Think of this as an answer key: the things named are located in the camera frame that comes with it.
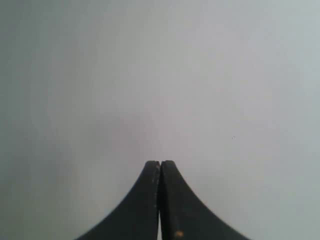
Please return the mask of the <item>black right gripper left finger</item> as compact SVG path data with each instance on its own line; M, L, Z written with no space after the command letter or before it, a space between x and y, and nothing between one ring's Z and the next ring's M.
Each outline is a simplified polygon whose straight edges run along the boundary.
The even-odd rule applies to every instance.
M147 161L133 187L102 221L79 240L156 240L160 163Z

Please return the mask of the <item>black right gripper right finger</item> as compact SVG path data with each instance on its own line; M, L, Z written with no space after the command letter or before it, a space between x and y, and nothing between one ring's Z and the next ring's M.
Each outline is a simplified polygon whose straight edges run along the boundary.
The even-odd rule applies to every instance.
M246 240L192 191L174 161L160 165L158 192L163 240Z

